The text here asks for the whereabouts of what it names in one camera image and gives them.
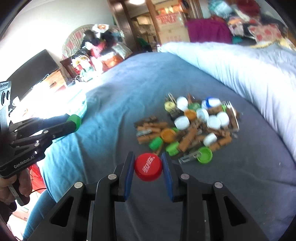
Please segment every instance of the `ceiling light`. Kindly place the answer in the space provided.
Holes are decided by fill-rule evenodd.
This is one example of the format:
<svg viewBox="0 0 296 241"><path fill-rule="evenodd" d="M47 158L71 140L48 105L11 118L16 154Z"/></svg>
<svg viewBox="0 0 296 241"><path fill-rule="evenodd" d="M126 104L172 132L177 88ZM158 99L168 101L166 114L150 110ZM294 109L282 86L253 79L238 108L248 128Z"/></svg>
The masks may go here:
<svg viewBox="0 0 296 241"><path fill-rule="evenodd" d="M143 4L145 0L130 0L129 3L135 4L135 5L140 5Z"/></svg>

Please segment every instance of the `red bottle cap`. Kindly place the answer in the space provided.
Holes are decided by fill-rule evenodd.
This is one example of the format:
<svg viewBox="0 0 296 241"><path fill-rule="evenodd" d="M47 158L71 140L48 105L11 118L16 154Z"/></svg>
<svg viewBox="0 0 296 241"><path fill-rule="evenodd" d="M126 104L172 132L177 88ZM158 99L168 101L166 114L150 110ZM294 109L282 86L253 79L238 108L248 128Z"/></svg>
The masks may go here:
<svg viewBox="0 0 296 241"><path fill-rule="evenodd" d="M156 180L163 170L160 158L152 153L144 153L135 161L135 173L145 181L151 182Z"/></svg>

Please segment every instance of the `gray bed sheet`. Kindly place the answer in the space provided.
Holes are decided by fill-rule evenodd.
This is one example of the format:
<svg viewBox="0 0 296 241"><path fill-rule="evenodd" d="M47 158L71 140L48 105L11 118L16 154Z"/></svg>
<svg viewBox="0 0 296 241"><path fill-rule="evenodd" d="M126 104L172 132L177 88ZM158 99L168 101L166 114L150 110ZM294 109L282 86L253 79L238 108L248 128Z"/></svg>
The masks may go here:
<svg viewBox="0 0 296 241"><path fill-rule="evenodd" d="M296 170L286 146L257 109L208 74L169 53L131 57L102 75L87 94L80 129L46 150L42 174L58 201L77 181L93 183L123 163L127 152L149 152L139 145L133 122L156 115L169 121L164 97L188 92L229 100L241 112L238 139L214 152L208 164L193 162L183 171L199 181L222 181L270 240L278 240L296 213ZM126 203L117 203L118 240L179 240L182 205L171 203L163 176L143 182L134 176Z"/></svg>

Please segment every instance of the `cable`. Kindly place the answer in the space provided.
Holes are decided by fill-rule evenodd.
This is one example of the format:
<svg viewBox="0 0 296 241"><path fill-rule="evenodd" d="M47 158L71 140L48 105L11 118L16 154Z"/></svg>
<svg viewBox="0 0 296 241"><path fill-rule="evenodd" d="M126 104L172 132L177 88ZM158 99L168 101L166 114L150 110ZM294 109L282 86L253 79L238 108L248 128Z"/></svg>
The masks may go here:
<svg viewBox="0 0 296 241"><path fill-rule="evenodd" d="M34 190L33 192L37 192L37 191L44 190L44 189L47 189L47 188L39 188L39 189L37 189L37 190Z"/></svg>

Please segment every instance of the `wooden door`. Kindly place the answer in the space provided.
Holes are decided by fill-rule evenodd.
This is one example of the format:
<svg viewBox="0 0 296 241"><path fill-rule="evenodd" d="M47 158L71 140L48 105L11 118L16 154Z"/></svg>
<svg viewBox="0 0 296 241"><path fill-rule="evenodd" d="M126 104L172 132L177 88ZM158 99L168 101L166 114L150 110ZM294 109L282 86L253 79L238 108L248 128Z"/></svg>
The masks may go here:
<svg viewBox="0 0 296 241"><path fill-rule="evenodd" d="M111 12L118 28L122 31L125 45L134 53L139 52L136 32L133 28L131 18L124 2L114 2L108 0Z"/></svg>

